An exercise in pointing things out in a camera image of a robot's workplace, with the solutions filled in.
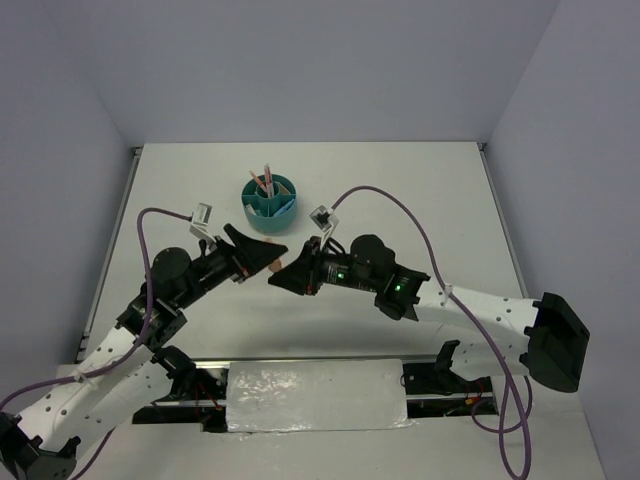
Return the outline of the orange slim pen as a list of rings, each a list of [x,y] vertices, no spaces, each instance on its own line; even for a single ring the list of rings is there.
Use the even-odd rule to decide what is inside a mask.
[[[264,174],[264,189],[268,198],[272,198],[273,190],[272,190],[272,181],[271,181],[271,172],[268,164],[264,165],[263,168]]]

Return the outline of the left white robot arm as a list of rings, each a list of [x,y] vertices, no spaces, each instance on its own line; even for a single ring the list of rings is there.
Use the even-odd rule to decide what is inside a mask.
[[[170,341],[187,307],[226,280],[241,283],[287,247],[225,225],[226,239],[199,242],[197,258],[179,247],[154,258],[150,286],[69,376],[20,413],[1,415],[1,462],[16,479],[67,479],[78,460],[145,405],[189,396],[198,370]]]

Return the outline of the red slim pen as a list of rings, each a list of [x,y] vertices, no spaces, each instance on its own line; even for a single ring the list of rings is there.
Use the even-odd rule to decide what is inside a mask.
[[[256,182],[257,186],[268,195],[268,189],[265,186],[264,182],[259,178],[259,176],[256,175],[252,170],[250,170],[249,173],[253,180]]]

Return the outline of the orange highlighter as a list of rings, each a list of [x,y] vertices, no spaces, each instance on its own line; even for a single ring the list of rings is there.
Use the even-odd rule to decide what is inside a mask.
[[[274,244],[274,241],[272,238],[265,238],[264,239],[265,242],[270,243],[270,244]],[[283,268],[283,263],[282,263],[282,258],[279,257],[276,260],[274,260],[269,266],[268,266],[268,270],[271,273],[277,273],[279,271],[281,271]]]

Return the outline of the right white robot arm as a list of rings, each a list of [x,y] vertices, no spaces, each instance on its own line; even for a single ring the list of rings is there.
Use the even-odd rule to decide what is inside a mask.
[[[579,388],[590,332],[560,295],[514,299],[441,287],[426,273],[398,264],[394,251],[373,234],[357,237],[347,251],[333,239],[313,236],[268,282],[301,296],[314,296],[324,285],[369,292],[375,307],[393,320],[480,326],[481,339],[446,339],[439,347],[435,380],[446,391],[506,370],[558,392]]]

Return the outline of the blue highlighter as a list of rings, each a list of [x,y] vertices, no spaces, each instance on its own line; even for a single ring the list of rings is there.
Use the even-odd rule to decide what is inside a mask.
[[[286,211],[288,211],[295,203],[295,199],[289,200],[286,204],[281,206],[277,211],[274,212],[273,217],[278,217],[283,215]]]

